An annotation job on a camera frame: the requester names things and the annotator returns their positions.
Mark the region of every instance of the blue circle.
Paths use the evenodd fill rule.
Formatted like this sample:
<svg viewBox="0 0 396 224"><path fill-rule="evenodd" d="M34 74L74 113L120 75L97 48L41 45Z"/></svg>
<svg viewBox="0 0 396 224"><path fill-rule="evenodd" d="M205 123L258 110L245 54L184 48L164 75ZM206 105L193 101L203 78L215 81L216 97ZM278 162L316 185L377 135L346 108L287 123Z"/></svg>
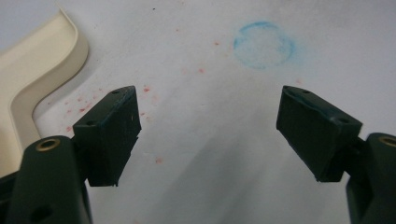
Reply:
<svg viewBox="0 0 396 224"><path fill-rule="evenodd" d="M258 21L239 30L233 52L244 65L264 69L285 63L294 52L294 44L271 22Z"/></svg>

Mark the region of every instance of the screw hole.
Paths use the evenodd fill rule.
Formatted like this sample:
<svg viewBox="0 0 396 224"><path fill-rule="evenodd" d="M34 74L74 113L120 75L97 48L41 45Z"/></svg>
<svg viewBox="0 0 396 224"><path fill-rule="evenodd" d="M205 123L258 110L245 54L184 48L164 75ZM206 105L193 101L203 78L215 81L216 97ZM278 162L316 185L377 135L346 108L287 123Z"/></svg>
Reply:
<svg viewBox="0 0 396 224"><path fill-rule="evenodd" d="M90 120L86 124L89 126L94 126L96 124L96 120Z"/></svg>
<svg viewBox="0 0 396 224"><path fill-rule="evenodd" d="M47 140L40 142L35 147L35 149L37 151L48 151L48 150L56 148L57 146L59 146L59 144L61 144L61 141L59 139L51 138L51 139L47 139Z"/></svg>
<svg viewBox="0 0 396 224"><path fill-rule="evenodd" d="M396 138L382 136L379 138L379 141L381 141L382 143L384 143L385 145L388 145L390 147L396 147Z"/></svg>
<svg viewBox="0 0 396 224"><path fill-rule="evenodd" d="M33 211L32 215L30 215L30 221L33 223L39 223L46 219L47 217L52 216L53 210L49 204L42 205L37 207L35 211Z"/></svg>
<svg viewBox="0 0 396 224"><path fill-rule="evenodd" d="M339 119L341 122L343 122L343 123L349 123L349 120L348 119Z"/></svg>

